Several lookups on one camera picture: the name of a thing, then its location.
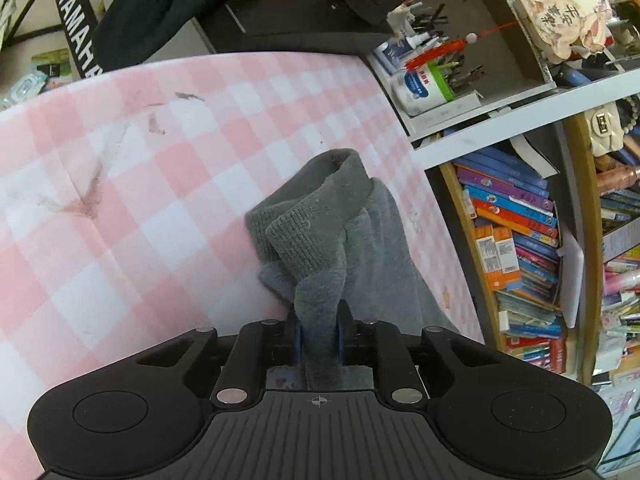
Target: grey knit fabric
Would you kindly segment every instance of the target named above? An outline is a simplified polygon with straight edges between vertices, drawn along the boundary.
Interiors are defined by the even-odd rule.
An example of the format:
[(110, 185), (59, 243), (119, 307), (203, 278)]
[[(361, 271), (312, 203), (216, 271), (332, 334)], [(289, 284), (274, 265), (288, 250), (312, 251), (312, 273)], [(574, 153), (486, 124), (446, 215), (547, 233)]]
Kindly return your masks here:
[(340, 300), (355, 319), (385, 320), (403, 333), (456, 330), (411, 260), (391, 193), (354, 150), (310, 160), (246, 224), (264, 264), (261, 281), (294, 305), (302, 325), (309, 388), (353, 387), (337, 362)]

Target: plastic container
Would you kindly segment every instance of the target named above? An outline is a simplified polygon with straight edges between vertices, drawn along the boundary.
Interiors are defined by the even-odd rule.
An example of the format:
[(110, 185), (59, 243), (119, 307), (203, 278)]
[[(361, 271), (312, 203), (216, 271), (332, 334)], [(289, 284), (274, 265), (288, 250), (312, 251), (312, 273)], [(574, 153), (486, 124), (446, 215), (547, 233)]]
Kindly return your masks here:
[(438, 68), (427, 63), (418, 70), (403, 70), (391, 79), (396, 101), (411, 117), (455, 99)]
[(373, 55), (384, 67), (386, 72), (389, 75), (393, 75), (398, 72), (398, 70), (402, 70), (404, 62), (415, 53), (414, 48), (430, 37), (430, 33), (424, 32), (399, 40), (391, 38), (374, 50)]
[(596, 175), (598, 193), (603, 195), (632, 186), (640, 178), (640, 166), (625, 166), (616, 170), (605, 171)]

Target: white shelf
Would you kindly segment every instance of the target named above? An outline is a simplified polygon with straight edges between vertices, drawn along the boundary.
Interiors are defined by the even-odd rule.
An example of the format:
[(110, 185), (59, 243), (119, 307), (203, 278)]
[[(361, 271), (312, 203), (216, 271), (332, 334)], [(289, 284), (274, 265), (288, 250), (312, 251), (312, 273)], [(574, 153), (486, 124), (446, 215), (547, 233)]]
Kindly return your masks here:
[(558, 92), (437, 139), (415, 150), (414, 160), (427, 170), (501, 140), (639, 92), (640, 69), (629, 70), (566, 92)]

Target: pink checkered mattress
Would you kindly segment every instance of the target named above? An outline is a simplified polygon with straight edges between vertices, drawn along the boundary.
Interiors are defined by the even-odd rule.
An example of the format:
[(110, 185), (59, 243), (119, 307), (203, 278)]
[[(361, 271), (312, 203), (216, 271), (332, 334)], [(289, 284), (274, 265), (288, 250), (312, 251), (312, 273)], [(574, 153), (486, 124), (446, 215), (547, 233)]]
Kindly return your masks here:
[(195, 326), (284, 315), (243, 215), (314, 155), (360, 152), (414, 261), (482, 335), (424, 172), (355, 57), (204, 56), (74, 83), (0, 114), (0, 478), (34, 479), (26, 434), (56, 384)]

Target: label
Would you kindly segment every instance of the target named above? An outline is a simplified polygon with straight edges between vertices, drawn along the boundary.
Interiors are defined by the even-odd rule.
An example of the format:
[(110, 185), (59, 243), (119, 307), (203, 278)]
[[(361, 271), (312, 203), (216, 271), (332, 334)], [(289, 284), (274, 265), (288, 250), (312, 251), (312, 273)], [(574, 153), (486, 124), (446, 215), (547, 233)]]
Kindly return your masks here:
[(462, 190), (462, 203), (465, 205), (466, 214), (469, 215), (469, 218), (478, 218), (478, 213), (476, 213), (474, 203), (471, 202), (468, 189)]
[(482, 268), (484, 273), (495, 272), (496, 270), (502, 270), (500, 264), (500, 257), (498, 256), (498, 249), (495, 247), (494, 237), (487, 236), (486, 238), (479, 238), (476, 240), (476, 246), (478, 246), (478, 252), (480, 253), (480, 259), (482, 260)]
[(502, 265), (502, 272), (515, 272), (520, 270), (518, 265), (518, 255), (516, 254), (516, 246), (513, 243), (513, 238), (507, 238), (495, 243), (495, 247), (498, 249), (498, 256), (500, 257), (500, 264)]
[(404, 84), (416, 99), (419, 97), (427, 97), (429, 95), (429, 91), (424, 86), (428, 83), (429, 79), (424, 73), (424, 70), (417, 70), (415, 72), (409, 70), (404, 74)]
[(65, 27), (66, 42), (80, 77), (102, 73), (94, 59), (92, 35), (98, 21), (89, 0), (56, 0), (60, 20)]

